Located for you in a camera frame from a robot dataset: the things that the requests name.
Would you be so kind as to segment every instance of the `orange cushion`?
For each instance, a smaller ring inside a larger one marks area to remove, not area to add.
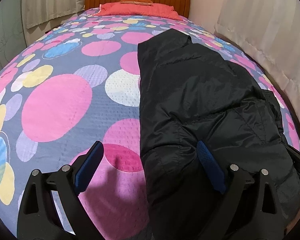
[[[121,0],[120,3],[130,3],[130,4],[138,4],[138,5],[152,5],[153,2],[151,0]]]

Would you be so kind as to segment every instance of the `blue pad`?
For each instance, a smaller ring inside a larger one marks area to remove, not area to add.
[[[86,191],[94,173],[96,172],[103,158],[103,151],[104,149],[102,143],[98,142],[87,152],[86,155],[88,155],[88,157],[86,157],[86,155],[81,155],[78,157],[86,159],[74,177],[74,191],[77,194]]]
[[[220,168],[219,164],[205,146],[203,141],[197,143],[197,156],[202,164],[213,188],[221,194],[226,192],[225,174]]]

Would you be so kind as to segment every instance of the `polka dot bed sheet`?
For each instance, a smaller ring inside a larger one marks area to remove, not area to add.
[[[82,205],[107,240],[151,239],[139,159],[137,45],[170,28],[241,65],[273,91],[287,140],[300,150],[281,96],[239,49],[187,19],[98,17],[97,11],[69,19],[0,72],[0,218],[14,234],[31,171],[56,171],[100,140],[105,155],[79,195]],[[55,204],[65,230],[72,231],[56,195]]]

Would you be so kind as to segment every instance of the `silver pin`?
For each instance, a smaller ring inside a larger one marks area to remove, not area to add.
[[[32,176],[37,176],[39,174],[39,170],[33,170],[31,174]]]
[[[235,164],[231,164],[230,169],[233,170],[233,171],[237,171],[239,169],[239,167]]]
[[[62,171],[69,171],[70,170],[70,165],[63,165],[61,170]]]
[[[268,174],[269,174],[269,172],[268,172],[266,169],[262,169],[262,170],[261,170],[261,173],[262,173],[263,175],[268,175]]]

